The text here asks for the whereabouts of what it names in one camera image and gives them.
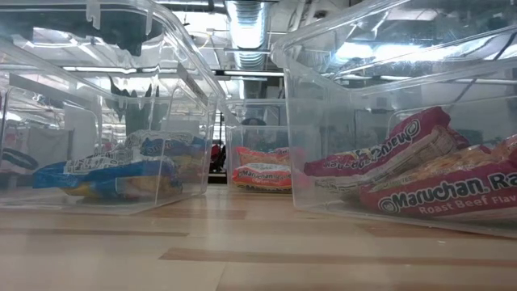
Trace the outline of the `silver ceiling ventilation duct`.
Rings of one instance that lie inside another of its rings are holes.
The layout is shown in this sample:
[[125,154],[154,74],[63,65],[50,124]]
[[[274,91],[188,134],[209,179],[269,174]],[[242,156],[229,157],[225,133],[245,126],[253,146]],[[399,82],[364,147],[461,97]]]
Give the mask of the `silver ceiling ventilation duct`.
[[267,28],[272,3],[227,0],[233,56],[240,70],[262,70],[267,47]]

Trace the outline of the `red Maruchan ramen pack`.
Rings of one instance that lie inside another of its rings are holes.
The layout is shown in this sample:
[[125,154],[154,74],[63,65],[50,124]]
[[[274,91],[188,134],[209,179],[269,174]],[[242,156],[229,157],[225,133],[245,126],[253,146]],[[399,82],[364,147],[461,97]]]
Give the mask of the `red Maruchan ramen pack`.
[[517,219],[517,134],[475,145],[363,188],[361,204],[387,215],[449,221]]
[[433,107],[404,119],[379,145],[332,154],[307,162],[304,173],[315,186],[339,194],[403,174],[425,162],[469,147],[469,141],[450,125],[451,117]]

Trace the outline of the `person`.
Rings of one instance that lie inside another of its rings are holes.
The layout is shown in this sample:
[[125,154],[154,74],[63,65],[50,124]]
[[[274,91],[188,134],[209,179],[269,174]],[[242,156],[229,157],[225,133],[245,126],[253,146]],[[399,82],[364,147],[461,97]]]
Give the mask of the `person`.
[[264,131],[254,128],[259,126],[266,126],[267,123],[259,118],[250,117],[244,119],[242,125],[244,126],[243,145],[252,150],[265,151],[267,143],[263,136]]

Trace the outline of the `blue Maruchan ramen pack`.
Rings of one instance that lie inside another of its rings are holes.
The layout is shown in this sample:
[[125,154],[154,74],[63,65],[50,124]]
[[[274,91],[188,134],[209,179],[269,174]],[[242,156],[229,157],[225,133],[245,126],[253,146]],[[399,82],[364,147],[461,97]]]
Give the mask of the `blue Maruchan ramen pack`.
[[183,191],[171,158],[136,150],[115,150],[41,167],[33,173],[32,186],[98,200],[161,200]]
[[124,146],[144,156],[166,156],[176,165],[178,177],[200,178],[204,173],[207,141],[183,131],[165,132],[140,129],[128,135]]

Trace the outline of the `clear plastic bin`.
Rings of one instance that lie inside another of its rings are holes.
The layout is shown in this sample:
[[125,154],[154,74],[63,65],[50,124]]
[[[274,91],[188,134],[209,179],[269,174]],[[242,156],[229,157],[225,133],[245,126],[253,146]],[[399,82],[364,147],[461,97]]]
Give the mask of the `clear plastic bin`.
[[[40,13],[79,11],[100,28],[102,11],[144,15],[162,34],[142,42],[132,56],[118,43],[40,27]],[[189,132],[207,141],[204,173],[184,180],[166,199],[98,200],[69,196],[59,188],[33,188],[41,167],[136,150],[124,146],[125,119],[106,106],[110,81],[144,95],[160,86],[157,102],[169,109],[161,129]],[[138,213],[202,194],[208,183],[213,125],[224,93],[181,22],[153,0],[0,0],[0,209],[76,213]]]
[[290,193],[286,102],[230,99],[225,105],[225,169],[229,189]]
[[387,215],[360,202],[376,184],[332,193],[304,173],[307,162],[379,145],[433,107],[469,147],[517,134],[517,0],[363,0],[282,37],[272,59],[286,82],[296,207],[517,238],[517,219]]

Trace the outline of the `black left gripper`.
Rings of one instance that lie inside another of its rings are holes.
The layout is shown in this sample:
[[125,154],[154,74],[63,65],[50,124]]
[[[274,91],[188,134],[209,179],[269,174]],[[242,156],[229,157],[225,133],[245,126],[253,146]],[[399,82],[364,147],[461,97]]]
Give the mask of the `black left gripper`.
[[152,21],[151,30],[147,33],[146,22],[146,17],[138,13],[102,11],[100,28],[96,28],[79,11],[40,13],[40,27],[71,32],[81,37],[101,37],[106,43],[118,43],[120,49],[134,57],[141,55],[142,42],[162,34],[162,25],[156,20]]

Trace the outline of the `orange Maruchan ramen pack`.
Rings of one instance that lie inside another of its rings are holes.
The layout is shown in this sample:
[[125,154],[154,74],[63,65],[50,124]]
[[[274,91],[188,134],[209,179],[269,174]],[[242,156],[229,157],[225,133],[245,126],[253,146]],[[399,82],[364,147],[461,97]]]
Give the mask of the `orange Maruchan ramen pack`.
[[289,148],[277,148],[273,151],[263,152],[258,150],[252,150],[250,148],[239,146],[237,148],[237,154],[239,157],[240,164],[242,166],[249,163],[266,163],[275,165],[290,165]]
[[289,166],[270,163],[248,163],[233,170],[232,182],[239,188],[262,192],[290,192]]

